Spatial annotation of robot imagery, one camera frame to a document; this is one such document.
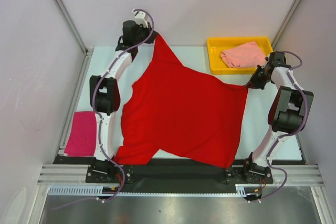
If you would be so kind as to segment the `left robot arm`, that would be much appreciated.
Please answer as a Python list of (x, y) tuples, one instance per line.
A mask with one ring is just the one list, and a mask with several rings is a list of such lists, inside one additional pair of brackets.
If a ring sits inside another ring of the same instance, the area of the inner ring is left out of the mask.
[(115, 114), (121, 104), (118, 81), (137, 56), (138, 47), (152, 44), (156, 36), (154, 22), (125, 21), (111, 62), (101, 75), (89, 79), (90, 105), (97, 125), (94, 157), (99, 161), (107, 161), (115, 153), (109, 141), (113, 138)]

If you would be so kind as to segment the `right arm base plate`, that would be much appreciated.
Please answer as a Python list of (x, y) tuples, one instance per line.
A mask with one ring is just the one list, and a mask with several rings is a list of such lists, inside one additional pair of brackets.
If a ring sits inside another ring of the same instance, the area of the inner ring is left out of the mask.
[(228, 184), (272, 184), (274, 182), (269, 167), (242, 166), (230, 167), (224, 171), (225, 181)]

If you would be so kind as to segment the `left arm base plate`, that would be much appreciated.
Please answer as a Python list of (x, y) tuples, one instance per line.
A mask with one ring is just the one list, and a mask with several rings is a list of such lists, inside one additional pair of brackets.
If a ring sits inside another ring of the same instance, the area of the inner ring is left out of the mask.
[(117, 183), (122, 181), (121, 176), (122, 171), (110, 161), (100, 161), (93, 158), (89, 163), (85, 182), (92, 184)]

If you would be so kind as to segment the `red t shirt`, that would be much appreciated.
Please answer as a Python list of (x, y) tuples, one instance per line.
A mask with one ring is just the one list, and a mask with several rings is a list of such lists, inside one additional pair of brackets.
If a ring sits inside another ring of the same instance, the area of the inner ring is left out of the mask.
[(227, 168), (238, 151), (248, 90), (184, 66), (161, 36), (132, 86), (115, 161), (145, 165), (160, 150)]

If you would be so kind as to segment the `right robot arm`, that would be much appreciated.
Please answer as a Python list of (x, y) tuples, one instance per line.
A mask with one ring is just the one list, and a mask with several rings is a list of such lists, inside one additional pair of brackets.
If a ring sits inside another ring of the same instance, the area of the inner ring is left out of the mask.
[(268, 131), (251, 153), (253, 164), (269, 167), (283, 143), (306, 125), (314, 94), (305, 90), (294, 77), (293, 71), (301, 66), (301, 58), (292, 52), (271, 52), (266, 57), (266, 63), (257, 66), (245, 85), (250, 89), (263, 90), (267, 83), (272, 83), (277, 88), (268, 113)]

